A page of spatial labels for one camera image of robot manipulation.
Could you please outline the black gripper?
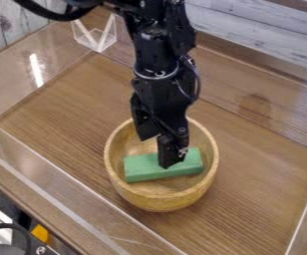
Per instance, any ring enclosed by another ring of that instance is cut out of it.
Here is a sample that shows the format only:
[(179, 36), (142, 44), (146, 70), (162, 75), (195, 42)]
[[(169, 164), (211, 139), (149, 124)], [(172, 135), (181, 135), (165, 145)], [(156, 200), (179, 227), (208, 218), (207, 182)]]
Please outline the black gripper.
[(157, 159), (169, 168), (185, 159), (189, 146), (187, 110), (200, 94), (197, 68), (181, 63), (165, 79), (134, 77), (132, 115), (141, 141), (158, 135)]

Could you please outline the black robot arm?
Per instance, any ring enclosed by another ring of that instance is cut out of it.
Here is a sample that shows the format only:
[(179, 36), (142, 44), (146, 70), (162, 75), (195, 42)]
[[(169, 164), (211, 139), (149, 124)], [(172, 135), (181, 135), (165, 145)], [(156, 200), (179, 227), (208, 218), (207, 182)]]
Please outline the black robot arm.
[(184, 161), (189, 147), (187, 110), (197, 101), (201, 81), (189, 55), (196, 30), (184, 0), (64, 0), (58, 13), (35, 0), (13, 0), (35, 15), (69, 22), (109, 5), (124, 18), (136, 50), (132, 115), (140, 139), (156, 139), (164, 168)]

